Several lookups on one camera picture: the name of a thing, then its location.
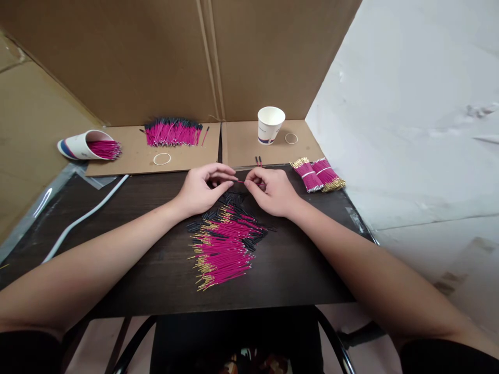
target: wire bundle with rubber band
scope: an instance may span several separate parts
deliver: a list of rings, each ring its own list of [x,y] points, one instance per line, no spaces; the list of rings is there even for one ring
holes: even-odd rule
[[[198,268],[197,283],[204,281],[198,291],[227,282],[246,274],[251,269],[251,260],[256,245],[275,229],[258,222],[242,206],[244,194],[226,192],[220,201],[223,205],[217,210],[206,212],[202,223],[192,222],[187,225],[194,233],[190,246],[196,259],[194,268]]]
[[[316,172],[312,169],[308,158],[303,157],[290,163],[293,169],[301,176],[308,193],[315,192],[324,187]]]
[[[336,191],[344,188],[347,183],[336,174],[325,158],[320,158],[312,164],[312,169],[324,184],[322,192]]]
[[[161,117],[145,124],[144,128],[150,146],[197,146],[203,125],[185,118]]]
[[[115,160],[121,155],[121,143],[114,140],[88,142],[88,148],[97,156]]]

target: paper cup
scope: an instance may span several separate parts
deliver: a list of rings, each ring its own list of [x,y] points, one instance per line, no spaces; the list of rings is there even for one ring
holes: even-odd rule
[[[87,142],[99,140],[114,140],[103,131],[89,130],[74,137],[59,140],[57,149],[60,153],[70,159],[107,159],[97,156],[90,150]]]
[[[271,145],[286,115],[274,106],[266,106],[258,111],[258,141],[263,145]]]

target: forearm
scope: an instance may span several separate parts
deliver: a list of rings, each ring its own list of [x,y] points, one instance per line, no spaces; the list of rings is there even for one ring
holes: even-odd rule
[[[451,336],[461,331],[475,333],[447,298],[383,248],[305,201],[300,201],[289,218],[314,241],[355,298],[398,342],[422,337],[452,340]]]
[[[173,200],[33,269],[0,292],[0,329],[31,325],[61,336],[183,215]]]

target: black sleeve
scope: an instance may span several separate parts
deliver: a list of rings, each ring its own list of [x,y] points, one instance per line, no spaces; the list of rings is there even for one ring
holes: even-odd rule
[[[41,331],[0,333],[0,371],[11,373],[59,373],[61,346],[52,335]]]
[[[467,345],[441,339],[414,340],[402,347],[404,374],[498,373],[499,360]]]

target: floor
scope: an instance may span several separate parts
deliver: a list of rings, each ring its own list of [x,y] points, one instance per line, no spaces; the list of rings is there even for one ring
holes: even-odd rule
[[[336,330],[340,329],[344,332],[350,332],[370,321],[369,317],[358,304],[320,305],[319,308]],[[122,351],[146,318],[146,316],[132,318]],[[66,373],[104,373],[122,322],[122,318],[97,319],[92,321]],[[129,374],[149,372],[153,339],[154,327],[146,335],[130,363],[128,368]],[[324,373],[340,374],[342,371],[336,360],[336,356],[322,330],[321,340]],[[353,347],[349,352],[356,372],[359,374],[398,374],[402,372],[395,347],[387,336]]]

